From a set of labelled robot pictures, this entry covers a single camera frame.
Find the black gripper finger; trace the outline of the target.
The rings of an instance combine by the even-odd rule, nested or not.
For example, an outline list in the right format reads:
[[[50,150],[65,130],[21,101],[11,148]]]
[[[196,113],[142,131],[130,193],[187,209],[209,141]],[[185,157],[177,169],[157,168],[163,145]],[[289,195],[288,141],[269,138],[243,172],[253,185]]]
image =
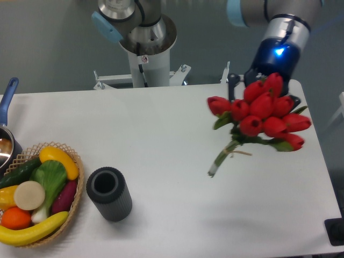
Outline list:
[[[241,77],[238,74],[230,73],[228,80],[228,99],[230,102],[235,100],[235,87],[240,83]]]
[[[292,100],[293,107],[297,107],[301,103],[301,99],[294,95],[289,95],[290,99]]]

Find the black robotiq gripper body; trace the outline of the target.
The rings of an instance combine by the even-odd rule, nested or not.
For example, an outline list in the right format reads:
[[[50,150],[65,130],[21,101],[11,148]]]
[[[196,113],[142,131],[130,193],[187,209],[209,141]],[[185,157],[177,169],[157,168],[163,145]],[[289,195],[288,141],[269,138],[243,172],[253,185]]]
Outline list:
[[[246,86],[257,81],[257,75],[279,73],[283,79],[281,95],[289,92],[289,81],[299,61],[300,50],[295,45],[268,38],[261,42],[250,68],[244,73]]]

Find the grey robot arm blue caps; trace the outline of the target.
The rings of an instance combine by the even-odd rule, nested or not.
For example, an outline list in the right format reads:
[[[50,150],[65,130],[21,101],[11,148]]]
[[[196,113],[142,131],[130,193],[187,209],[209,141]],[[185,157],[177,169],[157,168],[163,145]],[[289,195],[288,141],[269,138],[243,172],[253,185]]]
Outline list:
[[[221,82],[234,98],[235,86],[272,73],[283,79],[282,95],[308,41],[323,1],[228,1],[226,13],[235,26],[267,24],[250,68],[239,76],[225,69]],[[174,22],[161,12],[160,1],[99,1],[91,16],[98,32],[126,51],[135,88],[183,85],[190,67],[170,70],[170,49],[177,39]]]

